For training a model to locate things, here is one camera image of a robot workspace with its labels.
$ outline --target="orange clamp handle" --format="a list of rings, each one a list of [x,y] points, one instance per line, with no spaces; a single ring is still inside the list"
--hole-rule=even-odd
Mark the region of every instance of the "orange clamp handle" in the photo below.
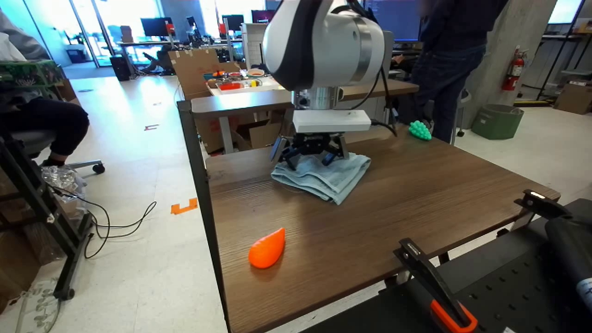
[[[436,300],[432,300],[432,303],[430,304],[430,308],[432,308],[432,311],[434,311],[436,316],[440,318],[442,323],[444,323],[444,325],[448,328],[448,330],[451,333],[472,333],[473,331],[475,331],[475,328],[477,328],[477,319],[462,304],[460,304],[460,306],[462,308],[462,311],[465,312],[466,317],[470,321],[467,327],[458,326],[456,321],[450,317],[446,310],[444,310],[444,308]]]

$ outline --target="fire extinguisher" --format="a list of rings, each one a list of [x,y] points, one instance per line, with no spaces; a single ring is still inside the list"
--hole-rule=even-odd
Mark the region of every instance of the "fire extinguisher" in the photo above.
[[[508,69],[504,84],[501,86],[502,90],[514,91],[514,89],[516,89],[516,83],[518,83],[525,66],[525,53],[526,51],[519,52],[519,47],[516,48],[516,51],[514,52],[514,61],[512,61],[510,68]]]

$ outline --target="orange toy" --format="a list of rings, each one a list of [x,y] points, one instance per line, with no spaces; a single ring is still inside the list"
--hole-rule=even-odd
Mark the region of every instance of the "orange toy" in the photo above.
[[[269,268],[277,262],[286,245],[286,229],[270,233],[256,241],[249,250],[249,262],[257,268]]]

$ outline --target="wooden table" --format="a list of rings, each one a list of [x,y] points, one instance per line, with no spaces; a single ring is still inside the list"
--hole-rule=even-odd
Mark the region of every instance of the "wooden table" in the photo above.
[[[407,136],[405,127],[399,138],[373,131],[355,136],[375,139],[348,144],[372,162],[340,206],[272,181],[269,148],[206,160],[213,216],[206,211],[204,225],[213,218],[233,333],[265,332],[392,276],[402,238],[434,257],[517,219],[513,200],[527,188],[559,199],[454,146]],[[279,262],[251,267],[250,246],[282,227]]]
[[[390,96],[411,94],[419,90],[417,85],[409,82],[392,79],[387,80],[387,82]],[[360,100],[364,98],[371,88],[372,85],[343,87],[343,99],[341,101]],[[377,84],[369,98],[384,96],[384,91],[384,86]],[[191,111],[195,119],[219,119],[226,154],[234,151],[229,116],[293,108],[292,92],[286,90],[240,92],[191,100]]]

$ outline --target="light blue towel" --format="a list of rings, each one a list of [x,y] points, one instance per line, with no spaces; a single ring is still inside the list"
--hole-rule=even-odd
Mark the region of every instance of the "light blue towel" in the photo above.
[[[349,153],[349,159],[337,159],[324,166],[315,155],[300,156],[296,171],[278,163],[271,178],[308,191],[323,200],[341,204],[370,166],[367,156]]]

